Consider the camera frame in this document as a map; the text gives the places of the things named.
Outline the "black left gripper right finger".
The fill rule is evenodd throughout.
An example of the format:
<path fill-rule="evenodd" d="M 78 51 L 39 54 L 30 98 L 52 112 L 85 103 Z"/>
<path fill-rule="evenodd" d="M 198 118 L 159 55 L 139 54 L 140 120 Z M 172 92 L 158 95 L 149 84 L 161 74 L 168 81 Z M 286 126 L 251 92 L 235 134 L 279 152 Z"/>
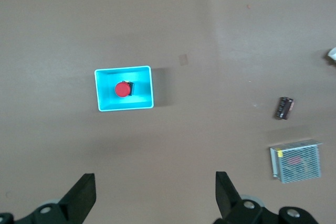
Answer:
<path fill-rule="evenodd" d="M 260 204 L 250 199 L 242 199 L 226 172 L 216 172 L 215 196 L 221 218 L 220 223 L 253 224 L 262 223 Z"/>

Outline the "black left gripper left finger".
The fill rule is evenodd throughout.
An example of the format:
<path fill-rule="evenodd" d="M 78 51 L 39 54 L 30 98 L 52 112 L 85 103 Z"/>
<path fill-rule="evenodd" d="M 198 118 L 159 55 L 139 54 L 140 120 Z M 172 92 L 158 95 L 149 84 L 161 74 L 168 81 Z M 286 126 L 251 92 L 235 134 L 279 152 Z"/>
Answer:
<path fill-rule="evenodd" d="M 95 175 L 84 174 L 58 203 L 37 208 L 33 223 L 83 223 L 95 202 Z"/>

